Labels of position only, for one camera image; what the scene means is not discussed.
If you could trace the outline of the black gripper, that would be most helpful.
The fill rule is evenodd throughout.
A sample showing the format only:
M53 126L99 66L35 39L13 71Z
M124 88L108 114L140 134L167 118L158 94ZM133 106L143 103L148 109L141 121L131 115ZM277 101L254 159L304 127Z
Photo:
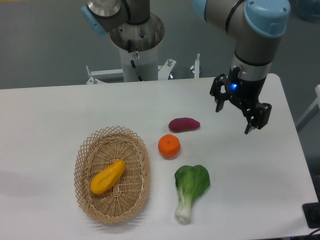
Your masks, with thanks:
M243 106L241 111L247 120L244 133L247 135L254 129L262 129L269 121L272 105L259 102L259 95L262 91L266 77L249 81L238 77L240 68L234 67L229 70L228 78L222 73L214 78L209 94L214 97L216 112L220 112L225 101L230 101L233 105Z

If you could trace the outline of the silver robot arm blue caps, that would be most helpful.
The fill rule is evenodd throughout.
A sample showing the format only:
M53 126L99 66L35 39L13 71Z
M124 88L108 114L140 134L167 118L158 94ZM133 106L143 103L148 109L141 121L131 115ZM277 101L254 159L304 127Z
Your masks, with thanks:
M247 120L246 133L262 129L272 107L259 95L279 43L287 29L287 0L194 0L194 11L236 39L228 74L217 76L210 89L216 111L229 101ZM87 24L109 34L119 49L126 82L160 79L158 46L164 38L162 20L151 13L148 0L89 0L81 7Z

